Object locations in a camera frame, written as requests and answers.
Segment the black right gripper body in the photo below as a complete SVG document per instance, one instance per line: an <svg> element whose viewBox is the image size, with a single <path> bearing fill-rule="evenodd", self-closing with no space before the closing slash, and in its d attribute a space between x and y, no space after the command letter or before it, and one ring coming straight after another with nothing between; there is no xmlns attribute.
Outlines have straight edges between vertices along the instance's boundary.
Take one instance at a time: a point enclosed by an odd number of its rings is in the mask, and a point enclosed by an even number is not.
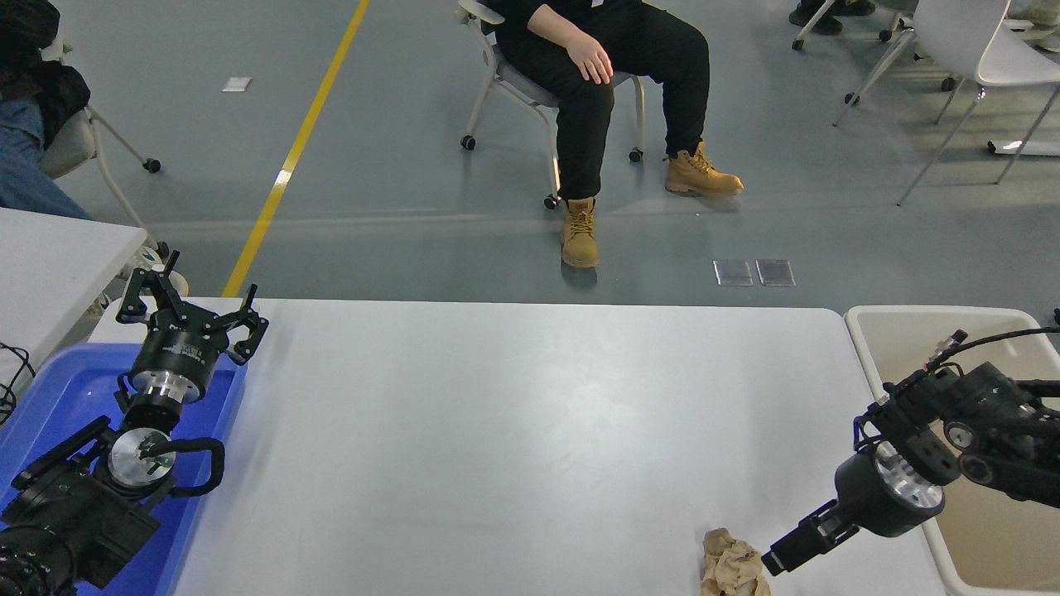
<svg viewBox="0 0 1060 596"><path fill-rule="evenodd" d="M890 452L859 452L834 476L840 518L896 538L935 518L935 484Z"/></svg>

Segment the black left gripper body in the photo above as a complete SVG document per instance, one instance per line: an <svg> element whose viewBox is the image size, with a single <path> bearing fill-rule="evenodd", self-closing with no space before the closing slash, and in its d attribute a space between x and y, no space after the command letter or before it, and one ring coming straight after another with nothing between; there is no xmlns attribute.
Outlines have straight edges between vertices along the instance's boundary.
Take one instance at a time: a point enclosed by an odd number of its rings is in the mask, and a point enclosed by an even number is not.
<svg viewBox="0 0 1060 596"><path fill-rule="evenodd" d="M205 392L229 346L224 329L145 320L147 336L128 376L137 392Z"/></svg>

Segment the person's right hand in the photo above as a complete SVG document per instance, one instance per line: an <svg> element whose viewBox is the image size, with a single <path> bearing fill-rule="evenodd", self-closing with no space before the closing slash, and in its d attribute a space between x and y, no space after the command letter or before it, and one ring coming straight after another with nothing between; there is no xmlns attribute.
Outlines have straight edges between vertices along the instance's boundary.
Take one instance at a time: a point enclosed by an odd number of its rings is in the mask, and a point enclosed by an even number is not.
<svg viewBox="0 0 1060 596"><path fill-rule="evenodd" d="M582 78L593 84L610 84L614 78L612 60L605 48L594 37L579 34L564 42L564 48Z"/></svg>

